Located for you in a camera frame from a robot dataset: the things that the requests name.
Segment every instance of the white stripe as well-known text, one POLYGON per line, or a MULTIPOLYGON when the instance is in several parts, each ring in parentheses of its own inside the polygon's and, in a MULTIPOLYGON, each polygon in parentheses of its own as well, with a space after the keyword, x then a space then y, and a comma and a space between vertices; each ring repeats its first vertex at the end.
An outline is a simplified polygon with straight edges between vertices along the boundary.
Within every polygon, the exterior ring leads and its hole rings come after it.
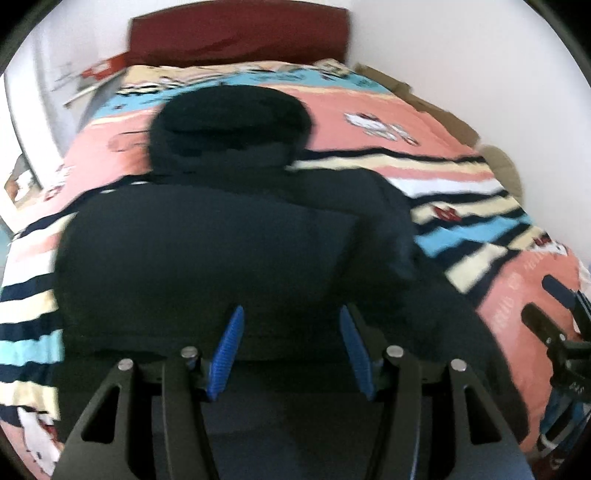
POLYGON ((57 406, 57 388, 33 382, 0 382, 0 403, 10 406, 27 406, 46 411, 54 420, 60 419, 57 406))
POLYGON ((57 303, 52 290, 22 300, 0 301, 0 324, 27 322, 56 310, 57 303))
POLYGON ((12 247, 16 249, 24 249, 29 248, 34 244, 38 244, 45 240, 46 238, 51 237, 55 233, 61 233, 65 230, 68 223, 72 221, 72 219, 76 216, 75 213, 71 213, 69 215, 63 216, 60 219, 53 222, 50 226, 35 230, 34 232, 29 233, 27 236, 22 238, 16 238, 12 241, 12 247))
POLYGON ((410 197, 416 198, 422 195, 429 195, 434 193, 486 193, 492 194, 500 192, 503 185, 497 179, 489 179, 482 181, 455 181, 455 180, 409 180, 409 179, 393 179, 388 178, 388 181, 396 188, 410 197))
POLYGON ((53 272, 56 250, 49 250, 49 252, 33 255, 30 258, 18 262, 11 262, 9 255, 8 260, 6 270, 4 271, 4 279, 2 280, 3 287, 23 283, 38 275, 53 272))

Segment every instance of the cream stripe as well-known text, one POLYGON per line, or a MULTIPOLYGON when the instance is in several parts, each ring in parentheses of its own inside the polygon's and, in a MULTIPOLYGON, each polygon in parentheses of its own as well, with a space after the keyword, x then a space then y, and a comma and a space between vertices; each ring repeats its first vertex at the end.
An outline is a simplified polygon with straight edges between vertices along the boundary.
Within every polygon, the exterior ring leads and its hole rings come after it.
POLYGON ((446 271, 450 282, 460 291, 469 291, 490 269, 491 262, 507 252, 505 247, 486 244, 446 271))
POLYGON ((461 217, 468 215, 478 215, 481 217, 489 217, 493 215, 501 215, 510 212, 519 206, 519 202, 513 197, 494 197, 489 200, 481 200, 473 203, 447 203, 447 202, 433 202, 428 205, 421 205, 411 210, 413 222, 420 225, 427 223, 437 215, 433 211, 433 207, 446 209, 452 207, 461 217))
POLYGON ((46 411, 54 420, 60 419, 57 405, 57 388, 38 385, 33 382, 0 382, 0 404, 27 406, 37 411, 46 411))
POLYGON ((71 213, 61 217, 59 220, 56 220, 50 226, 42 230, 35 230, 34 232, 29 233, 27 236, 22 238, 19 237, 12 242, 11 248, 29 248, 32 244, 37 244, 56 233, 63 232, 68 226, 68 223, 70 223, 75 216, 75 213, 71 213))
POLYGON ((53 290, 47 290, 22 300, 0 302, 0 324, 34 320, 44 313, 57 310, 53 290))
POLYGON ((38 275, 51 273, 53 272, 55 260, 56 250, 49 250, 19 261, 11 261, 10 255, 8 255, 2 286, 23 283, 38 275))
POLYGON ((531 226, 520 236, 515 238, 509 244, 509 248, 513 250, 525 250, 532 244, 534 238, 538 238, 542 233, 544 233, 544 230, 542 230, 540 227, 535 225, 531 226))
POLYGON ((490 168, 485 163, 455 163, 452 161, 418 161, 410 158, 392 158, 384 154, 366 155, 356 158, 330 157, 324 160, 297 161, 293 168, 304 170, 308 168, 330 168, 331 170, 343 170, 346 168, 377 168, 377 167, 396 167, 410 170, 429 170, 429 171, 454 171, 461 173, 481 173, 490 172, 490 168))

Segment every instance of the red headboard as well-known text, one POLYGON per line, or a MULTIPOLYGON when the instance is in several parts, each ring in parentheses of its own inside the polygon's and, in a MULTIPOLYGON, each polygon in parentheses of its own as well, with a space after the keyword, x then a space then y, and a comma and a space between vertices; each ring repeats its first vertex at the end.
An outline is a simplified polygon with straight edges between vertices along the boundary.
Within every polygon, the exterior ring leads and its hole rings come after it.
POLYGON ((213 0, 134 18, 129 65, 344 61, 349 11, 291 0, 213 0))

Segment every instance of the black stripe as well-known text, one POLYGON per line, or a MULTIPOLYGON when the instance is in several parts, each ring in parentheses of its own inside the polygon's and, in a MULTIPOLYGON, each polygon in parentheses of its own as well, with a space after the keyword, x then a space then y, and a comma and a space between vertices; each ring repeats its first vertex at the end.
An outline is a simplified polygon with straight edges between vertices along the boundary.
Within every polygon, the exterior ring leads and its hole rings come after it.
POLYGON ((145 175, 127 175, 113 183, 108 185, 104 185, 102 187, 98 187, 92 190, 87 190, 86 192, 80 194, 76 197, 72 202, 66 206, 61 212, 54 213, 53 215, 48 215, 46 217, 40 218, 39 220, 31 223, 28 227, 26 227, 21 233, 19 238, 23 238, 27 236, 29 233, 32 233, 36 230, 41 230, 47 228, 52 223, 57 222, 60 218, 65 217, 71 213, 77 212, 81 205, 95 196, 96 194, 100 193, 102 190, 106 189, 116 189, 118 187, 122 187, 124 185, 129 185, 134 181, 141 181, 143 180, 145 175))
POLYGON ((7 407, 6 405, 0 404, 0 419, 2 419, 6 423, 9 423, 10 425, 12 425, 14 427, 22 428, 21 420, 18 418, 18 410, 17 410, 18 408, 22 408, 25 411, 35 411, 34 408, 31 408, 31 407, 25 406, 25 405, 7 407))
POLYGON ((0 323, 0 340, 18 342, 20 340, 39 340, 63 328, 59 311, 44 313, 39 318, 18 323, 0 323))
POLYGON ((520 223, 516 227, 513 227, 508 232, 503 233, 499 238, 497 238, 493 243, 495 245, 500 245, 502 247, 507 247, 513 240, 515 240, 518 236, 520 236, 523 232, 527 231, 531 225, 529 223, 520 223))
POLYGON ((441 266, 442 270, 448 270, 460 260, 472 255, 474 252, 482 248, 483 243, 472 240, 464 240, 456 247, 446 248, 439 252, 433 260, 437 265, 441 266))
POLYGON ((484 276, 474 285, 467 293, 466 297, 468 301, 475 307, 480 305, 481 301, 485 298, 488 293, 494 279, 499 274, 501 268, 510 260, 513 260, 517 255, 521 253, 520 250, 508 250, 507 253, 500 258, 497 258, 491 263, 491 268, 484 276))
POLYGON ((472 226, 477 225, 479 223, 490 222, 495 218, 519 218, 524 214, 525 212, 523 211, 523 209, 517 206, 514 210, 511 210, 507 213, 503 213, 503 215, 491 215, 488 217, 479 215, 467 215, 465 217, 462 217, 461 222, 449 222, 448 220, 442 220, 439 217, 433 217, 427 223, 417 225, 417 232, 419 235, 425 235, 426 233, 434 231, 438 227, 449 229, 454 226, 472 226))
POLYGON ((365 157, 367 155, 386 155, 387 157, 391 158, 409 158, 410 160, 418 160, 418 161, 428 161, 428 162, 454 162, 458 165, 462 165, 464 163, 482 163, 485 164, 486 160, 483 157, 459 157, 457 159, 451 160, 449 158, 441 158, 441 157, 429 157, 427 155, 411 155, 408 153, 402 152, 395 152, 392 150, 388 150, 387 148, 383 147, 373 147, 373 148, 361 148, 359 150, 305 150, 302 160, 322 160, 324 158, 330 157, 342 157, 342 158, 359 158, 365 157))
POLYGON ((21 427, 21 420, 18 418, 18 407, 7 407, 6 405, 0 404, 0 419, 9 423, 13 427, 21 427))
POLYGON ((491 200, 494 197, 505 198, 508 196, 509 192, 506 190, 500 190, 495 193, 433 193, 416 198, 407 197, 407 201, 411 208, 416 208, 433 202, 446 202, 451 204, 474 203, 483 200, 491 200))
POLYGON ((38 275, 22 283, 7 285, 2 289, 0 301, 23 300, 42 291, 51 290, 53 286, 53 272, 38 275))
POLYGON ((35 362, 27 362, 22 367, 3 365, 0 368, 0 382, 34 382, 49 387, 53 380, 54 368, 54 364, 37 364, 35 362))

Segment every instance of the metal bolt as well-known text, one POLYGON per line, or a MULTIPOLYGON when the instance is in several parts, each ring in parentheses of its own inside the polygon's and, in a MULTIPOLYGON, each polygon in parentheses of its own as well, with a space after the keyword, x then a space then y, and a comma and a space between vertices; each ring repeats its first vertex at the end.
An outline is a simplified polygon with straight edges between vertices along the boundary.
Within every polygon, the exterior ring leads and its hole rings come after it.
POLYGON ((196 346, 189 345, 181 350, 181 356, 185 360, 192 360, 199 355, 199 349, 196 346))
POLYGON ((465 372, 466 368, 468 368, 468 365, 464 360, 461 360, 459 358, 454 358, 452 360, 452 368, 456 372, 465 372))
POLYGON ((124 358, 119 360, 119 364, 117 366, 122 372, 127 372, 127 370, 131 370, 131 368, 134 366, 134 361, 131 358, 124 358))
POLYGON ((390 345, 386 348, 386 354, 393 358, 401 358, 404 355, 404 349, 398 345, 390 345))

